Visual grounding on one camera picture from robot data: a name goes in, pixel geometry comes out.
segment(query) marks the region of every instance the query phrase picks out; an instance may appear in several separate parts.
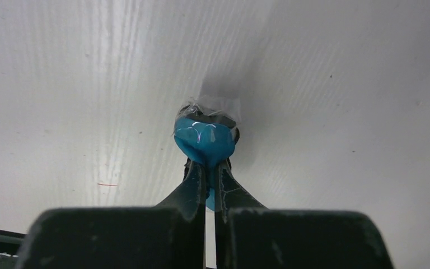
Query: blue cloth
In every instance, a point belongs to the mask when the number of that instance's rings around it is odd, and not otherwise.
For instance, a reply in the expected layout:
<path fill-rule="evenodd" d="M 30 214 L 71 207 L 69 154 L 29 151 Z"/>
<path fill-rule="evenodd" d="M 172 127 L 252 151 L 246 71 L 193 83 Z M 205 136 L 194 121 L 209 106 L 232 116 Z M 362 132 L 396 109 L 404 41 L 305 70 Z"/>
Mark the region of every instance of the blue cloth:
<path fill-rule="evenodd" d="M 206 205 L 214 211 L 215 167 L 235 151 L 232 130 L 222 124 L 197 122 L 183 117 L 176 120 L 174 130 L 174 140 L 180 150 L 190 160 L 203 164 L 207 169 L 210 196 Z"/>

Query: plastic packaging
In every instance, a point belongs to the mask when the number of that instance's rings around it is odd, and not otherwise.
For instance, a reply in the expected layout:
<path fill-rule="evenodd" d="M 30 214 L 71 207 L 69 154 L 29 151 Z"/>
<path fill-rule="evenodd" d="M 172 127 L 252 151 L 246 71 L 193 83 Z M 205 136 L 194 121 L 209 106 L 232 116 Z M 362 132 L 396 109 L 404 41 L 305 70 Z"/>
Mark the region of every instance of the plastic packaging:
<path fill-rule="evenodd" d="M 238 99 L 201 96 L 191 99 L 177 113 L 174 140 L 182 152 L 208 169 L 207 207 L 214 210 L 214 184 L 211 173 L 216 165 L 228 159 L 240 137 Z"/>

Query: white surface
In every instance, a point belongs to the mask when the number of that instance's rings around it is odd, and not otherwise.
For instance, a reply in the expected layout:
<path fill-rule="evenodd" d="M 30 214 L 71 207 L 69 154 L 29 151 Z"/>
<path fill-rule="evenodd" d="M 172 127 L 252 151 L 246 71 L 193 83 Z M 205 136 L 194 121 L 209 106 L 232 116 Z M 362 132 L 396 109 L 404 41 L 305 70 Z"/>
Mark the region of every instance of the white surface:
<path fill-rule="evenodd" d="M 398 268 L 430 268 L 420 0 L 0 1 L 0 229 L 162 200 L 183 176 L 175 113 L 205 78 L 241 99 L 234 174 L 259 201 L 365 212 Z"/>

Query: red thread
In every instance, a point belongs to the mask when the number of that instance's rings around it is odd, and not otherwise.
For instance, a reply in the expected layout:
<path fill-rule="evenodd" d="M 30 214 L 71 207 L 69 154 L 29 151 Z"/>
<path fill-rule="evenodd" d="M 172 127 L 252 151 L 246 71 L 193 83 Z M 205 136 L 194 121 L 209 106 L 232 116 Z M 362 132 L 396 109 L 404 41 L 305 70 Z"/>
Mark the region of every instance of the red thread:
<path fill-rule="evenodd" d="M 97 185 L 100 185 L 100 186 L 109 186 L 109 187 L 111 187 L 111 186 L 117 186 L 116 184 L 103 184 L 103 183 L 96 183 Z"/>

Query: red mark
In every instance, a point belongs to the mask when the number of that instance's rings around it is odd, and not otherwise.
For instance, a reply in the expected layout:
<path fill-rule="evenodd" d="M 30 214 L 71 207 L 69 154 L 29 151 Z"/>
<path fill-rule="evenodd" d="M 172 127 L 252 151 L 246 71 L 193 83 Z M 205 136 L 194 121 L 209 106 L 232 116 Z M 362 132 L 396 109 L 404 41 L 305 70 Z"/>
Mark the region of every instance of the red mark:
<path fill-rule="evenodd" d="M 111 187 L 111 186 L 117 186 L 116 184 L 104 184 L 104 183 L 96 183 L 97 185 L 100 185 L 100 186 L 109 186 L 109 187 Z"/>

